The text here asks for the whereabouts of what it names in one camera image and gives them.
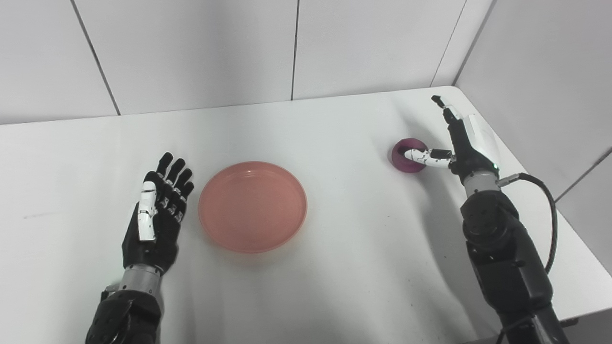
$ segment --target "robotic arm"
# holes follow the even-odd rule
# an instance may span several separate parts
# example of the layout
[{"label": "robotic arm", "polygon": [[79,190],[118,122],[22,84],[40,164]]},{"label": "robotic arm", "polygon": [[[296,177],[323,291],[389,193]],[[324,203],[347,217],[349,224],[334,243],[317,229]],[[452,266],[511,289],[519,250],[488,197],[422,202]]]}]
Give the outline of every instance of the robotic arm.
[{"label": "robotic arm", "polygon": [[157,339],[160,281],[176,259],[176,239],[193,190],[191,170],[180,173],[185,160],[176,160],[166,176],[172,160],[172,154],[164,154],[157,171],[144,178],[122,245],[123,278],[102,292],[86,344],[154,344]]},{"label": "robotic arm", "polygon": [[[551,304],[553,288],[547,276],[556,244],[556,211],[552,196],[543,183],[528,174],[519,173],[500,179],[497,164],[487,157],[495,154],[482,149],[491,145],[485,143],[476,149],[471,144],[470,137],[486,131],[474,125],[470,121],[473,118],[467,119],[469,125],[466,128],[464,119],[451,105],[438,95],[431,99],[442,108],[455,154],[439,149],[428,150],[423,146],[401,146],[404,141],[414,143],[408,141],[413,139],[398,143],[394,154],[403,153],[403,157],[412,160],[411,163],[448,167],[459,176],[468,196],[461,207],[468,256],[483,296],[495,309],[503,326],[497,343],[501,343],[506,335],[511,344],[567,344]],[[396,167],[406,172],[420,170],[405,164],[396,164]],[[552,202],[553,246],[546,268],[526,228],[519,221],[518,211],[501,192],[502,186],[517,179],[535,182]]]}]

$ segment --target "robot forearm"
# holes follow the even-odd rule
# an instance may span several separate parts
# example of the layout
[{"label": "robot forearm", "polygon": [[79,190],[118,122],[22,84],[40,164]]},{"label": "robot forearm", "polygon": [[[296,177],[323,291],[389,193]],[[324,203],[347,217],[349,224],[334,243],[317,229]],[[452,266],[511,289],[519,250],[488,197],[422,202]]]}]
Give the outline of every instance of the robot forearm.
[{"label": "robot forearm", "polygon": [[85,343],[155,343],[162,317],[157,299],[160,279],[155,267],[134,264],[126,268],[118,290],[102,293]]}]

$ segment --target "pink bowl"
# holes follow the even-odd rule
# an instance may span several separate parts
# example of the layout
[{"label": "pink bowl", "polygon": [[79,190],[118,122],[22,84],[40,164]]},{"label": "pink bowl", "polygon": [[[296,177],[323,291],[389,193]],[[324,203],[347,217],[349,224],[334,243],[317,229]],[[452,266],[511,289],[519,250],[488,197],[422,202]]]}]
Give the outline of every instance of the pink bowl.
[{"label": "pink bowl", "polygon": [[306,194],[285,169],[266,162],[242,162],[217,173],[200,195],[205,232],[222,247],[258,253],[291,239],[306,218]]}]

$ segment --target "tabletop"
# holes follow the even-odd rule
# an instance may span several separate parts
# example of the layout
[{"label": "tabletop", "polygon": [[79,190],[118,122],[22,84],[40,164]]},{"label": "tabletop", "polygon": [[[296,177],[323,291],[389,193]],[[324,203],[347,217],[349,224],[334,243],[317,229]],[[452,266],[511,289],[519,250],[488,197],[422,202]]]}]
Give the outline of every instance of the tabletop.
[{"label": "tabletop", "polygon": [[[431,167],[404,174],[389,162],[406,137],[451,148],[433,94],[477,114],[445,86],[0,126],[3,341],[83,342],[99,293],[121,278],[121,242],[142,178],[166,151],[187,161],[195,191],[176,264],[163,277],[162,343],[492,336],[500,325],[468,260],[458,178]],[[497,140],[501,175],[524,171]],[[308,198],[298,234],[254,255],[217,247],[196,210],[215,173],[248,160],[286,168]],[[546,198],[528,183],[504,192],[545,259]],[[560,319],[612,307],[612,277],[562,216],[550,279]]]}]

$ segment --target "black cable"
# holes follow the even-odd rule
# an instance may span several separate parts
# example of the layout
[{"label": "black cable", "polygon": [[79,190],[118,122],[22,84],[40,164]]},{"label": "black cable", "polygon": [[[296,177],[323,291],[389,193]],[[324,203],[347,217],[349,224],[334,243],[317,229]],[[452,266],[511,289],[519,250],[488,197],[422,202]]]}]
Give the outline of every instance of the black cable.
[{"label": "black cable", "polygon": [[[546,262],[546,266],[544,267],[544,270],[546,270],[546,273],[549,273],[551,267],[553,267],[554,255],[557,252],[557,237],[558,237],[557,206],[554,203],[553,195],[550,193],[550,190],[548,189],[548,187],[546,187],[543,181],[541,181],[540,179],[537,179],[536,177],[530,174],[522,173],[522,172],[518,174],[518,178],[539,186],[540,189],[542,189],[542,191],[546,195],[546,198],[548,199],[548,204],[550,205],[550,216],[551,216],[551,221],[553,224],[553,232],[552,232],[552,235],[551,235],[552,238],[550,241],[550,251],[548,252],[548,261]],[[512,324],[508,326],[507,328],[502,329],[502,331],[499,333],[497,340],[495,341],[495,344],[501,344],[508,330],[511,330],[512,328],[524,323],[526,320],[528,319],[522,319],[520,321],[517,321],[515,324]]]},{"label": "black cable", "polygon": [[546,263],[546,266],[544,267],[544,269],[546,270],[546,273],[549,273],[550,268],[553,267],[554,255],[557,252],[557,236],[558,236],[557,206],[554,204],[554,198],[553,198],[553,195],[550,193],[550,190],[548,189],[548,187],[546,187],[544,182],[542,182],[540,179],[537,179],[536,177],[530,174],[527,174],[527,173],[519,173],[518,178],[524,181],[531,182],[535,185],[538,185],[540,189],[544,191],[546,198],[548,198],[548,203],[550,204],[550,216],[553,222],[553,233],[552,233],[552,238],[550,241],[550,251],[548,253],[548,261]]}]

